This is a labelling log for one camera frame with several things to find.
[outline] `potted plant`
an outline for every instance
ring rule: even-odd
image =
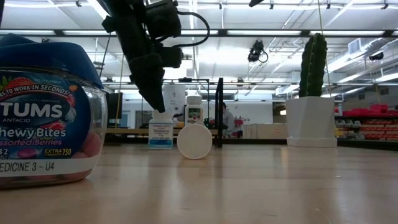
[[[336,147],[334,98],[322,98],[326,65],[325,36],[315,34],[305,44],[299,97],[286,101],[287,144],[296,147]]]

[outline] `blue lid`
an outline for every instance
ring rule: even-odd
[[[103,88],[93,62],[77,44],[36,43],[19,35],[5,35],[0,39],[0,67],[18,66],[63,70]]]

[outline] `black stand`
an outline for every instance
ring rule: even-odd
[[[217,147],[223,147],[223,102],[224,102],[224,78],[219,78],[216,89],[216,114],[215,124],[218,130]]]

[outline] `fluorescent light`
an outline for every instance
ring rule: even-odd
[[[228,30],[229,35],[300,35],[299,30]]]
[[[337,83],[338,86],[373,86],[372,83]]]
[[[87,6],[87,3],[80,3],[82,6]],[[45,9],[45,8],[56,8],[56,7],[76,7],[76,3],[66,4],[14,4],[4,3],[6,7],[17,7],[17,8],[29,8],[29,9]]]
[[[358,77],[360,77],[360,75],[350,75],[350,76],[338,81],[338,83],[348,82],[348,81],[354,80],[354,79],[356,79]]]
[[[10,33],[18,35],[55,35],[53,30],[0,30],[0,35]]]
[[[106,16],[109,14],[102,8],[97,0],[87,0],[88,4],[90,4],[94,10],[103,18],[105,19]]]
[[[109,35],[105,30],[65,30],[65,35]]]
[[[293,90],[298,89],[299,87],[300,87],[300,85],[290,85],[290,86],[288,86],[288,87],[278,87],[278,88],[275,90],[275,94],[276,94],[276,95],[281,95],[281,94],[290,93],[290,92],[292,92]]]
[[[379,51],[377,51],[376,53],[372,54],[371,56],[375,56],[375,55],[377,55],[377,54],[379,54],[379,53],[381,53],[381,52],[383,52],[383,51],[382,51],[382,50],[379,50]]]
[[[258,4],[255,7],[249,7],[247,5],[247,1],[242,1],[241,3],[245,3],[245,4],[236,4],[236,1],[234,1],[234,3],[228,3],[227,5],[224,5],[223,7],[227,8],[227,9],[250,9],[250,10],[258,10],[258,9],[269,9],[270,5],[269,4]],[[318,9],[318,6],[297,6],[297,5],[277,5],[275,6],[274,10],[298,10],[298,11],[304,11],[304,10],[314,10],[314,9]]]
[[[139,90],[115,90],[115,92],[121,92],[125,94],[139,94]]]
[[[182,35],[206,35],[207,30],[181,30]],[[211,35],[217,35],[218,30],[211,30]]]
[[[206,89],[202,89],[202,90],[200,90],[201,91],[201,93],[207,93],[207,90]],[[245,94],[245,93],[247,93],[249,90],[237,90],[237,89],[235,89],[235,90],[223,90],[223,93],[224,94],[233,94],[233,93],[236,93],[236,92],[238,92],[238,94]],[[210,92],[209,92],[210,94],[214,94],[214,93],[216,93],[216,90],[210,90]],[[253,90],[252,92],[250,92],[250,94],[274,94],[275,93],[275,91],[274,90]]]
[[[332,94],[331,94],[331,97],[335,97],[335,96],[338,96],[338,95],[340,95],[340,93],[332,93]],[[321,97],[329,98],[329,97],[330,97],[330,94],[329,94],[329,93],[328,93],[328,94],[323,94]]]
[[[398,78],[398,73],[394,73],[394,74],[390,74],[390,75],[384,75],[384,76],[376,79],[376,83],[385,82],[385,81],[393,80],[393,79],[396,79],[396,78]]]
[[[380,9],[380,6],[359,6],[359,7],[351,6],[349,9],[352,9],[352,10],[370,10],[370,9]]]
[[[385,31],[383,30],[324,30],[324,35],[383,35]],[[310,35],[315,35],[316,33],[321,33],[320,30],[311,31]]]
[[[364,89],[364,87],[361,87],[361,88],[356,88],[356,89],[353,89],[353,90],[347,91],[347,92],[345,92],[344,94],[355,93],[356,91],[363,90],[363,89]]]

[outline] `white pill bottle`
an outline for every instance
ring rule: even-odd
[[[201,106],[201,96],[187,96],[187,106],[185,107],[185,125],[203,125],[203,107]]]
[[[172,149],[173,148],[173,120],[169,112],[152,112],[149,121],[149,149]]]

